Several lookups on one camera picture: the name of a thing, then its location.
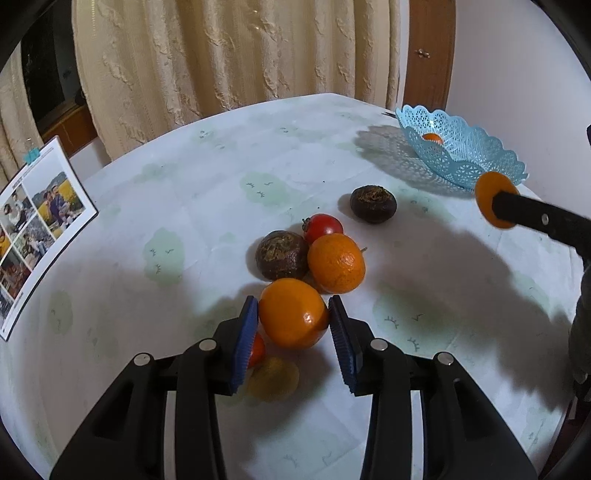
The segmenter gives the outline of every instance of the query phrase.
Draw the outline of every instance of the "metal screw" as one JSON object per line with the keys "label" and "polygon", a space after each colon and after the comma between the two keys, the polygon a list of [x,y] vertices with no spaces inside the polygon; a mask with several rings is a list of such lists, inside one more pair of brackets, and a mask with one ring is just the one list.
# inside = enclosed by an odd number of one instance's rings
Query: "metal screw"
{"label": "metal screw", "polygon": [[437,360],[439,363],[449,366],[453,363],[453,355],[447,352],[441,352],[437,356]]}
{"label": "metal screw", "polygon": [[143,367],[144,365],[148,365],[150,363],[150,360],[152,360],[152,359],[150,358],[150,356],[147,353],[138,353],[134,357],[134,363],[138,367]]}
{"label": "metal screw", "polygon": [[370,343],[369,346],[378,352],[383,352],[388,348],[388,342],[382,338],[374,338]]}
{"label": "metal screw", "polygon": [[206,338],[199,342],[199,349],[203,352],[210,352],[211,350],[215,350],[216,347],[217,342],[213,338]]}

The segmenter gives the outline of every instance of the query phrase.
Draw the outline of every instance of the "wall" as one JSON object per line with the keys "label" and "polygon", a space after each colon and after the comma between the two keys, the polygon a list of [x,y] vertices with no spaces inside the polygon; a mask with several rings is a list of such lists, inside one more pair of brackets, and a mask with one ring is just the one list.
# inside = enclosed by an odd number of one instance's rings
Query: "wall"
{"label": "wall", "polygon": [[530,0],[456,0],[447,111],[499,137],[544,200],[591,216],[591,81]]}
{"label": "wall", "polygon": [[70,163],[76,175],[78,175],[78,179],[84,185],[86,179],[111,163],[111,159],[107,155],[103,142],[96,137],[87,146],[72,155]]}
{"label": "wall", "polygon": [[406,72],[408,62],[408,36],[410,32],[410,0],[399,0],[400,2],[400,83],[396,106],[402,108],[404,105],[404,85],[406,85]]}

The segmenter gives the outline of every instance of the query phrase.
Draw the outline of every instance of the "picture frame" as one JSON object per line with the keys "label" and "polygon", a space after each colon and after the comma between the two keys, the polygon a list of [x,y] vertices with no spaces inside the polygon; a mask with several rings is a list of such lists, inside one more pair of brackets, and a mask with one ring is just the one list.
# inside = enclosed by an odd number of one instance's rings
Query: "picture frame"
{"label": "picture frame", "polygon": [[98,215],[59,137],[0,193],[0,338],[8,338],[49,268]]}

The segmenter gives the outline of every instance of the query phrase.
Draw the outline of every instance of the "door knob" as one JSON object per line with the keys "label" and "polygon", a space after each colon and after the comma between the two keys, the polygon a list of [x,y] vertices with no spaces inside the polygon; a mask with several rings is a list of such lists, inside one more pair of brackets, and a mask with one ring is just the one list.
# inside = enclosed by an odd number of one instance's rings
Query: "door knob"
{"label": "door knob", "polygon": [[415,53],[423,59],[430,59],[431,58],[431,54],[428,51],[424,51],[422,48],[415,50]]}

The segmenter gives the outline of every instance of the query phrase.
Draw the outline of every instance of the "dark brown fruit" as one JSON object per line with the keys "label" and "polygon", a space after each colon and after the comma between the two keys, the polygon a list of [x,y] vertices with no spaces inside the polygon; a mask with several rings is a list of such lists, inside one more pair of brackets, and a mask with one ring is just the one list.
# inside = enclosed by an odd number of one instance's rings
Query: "dark brown fruit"
{"label": "dark brown fruit", "polygon": [[353,191],[351,210],[368,223],[382,223],[396,213],[396,199],[388,190],[377,185],[366,185]]}
{"label": "dark brown fruit", "polygon": [[256,249],[256,266],[272,281],[286,277],[300,280],[308,273],[308,243],[297,233],[271,232]]}

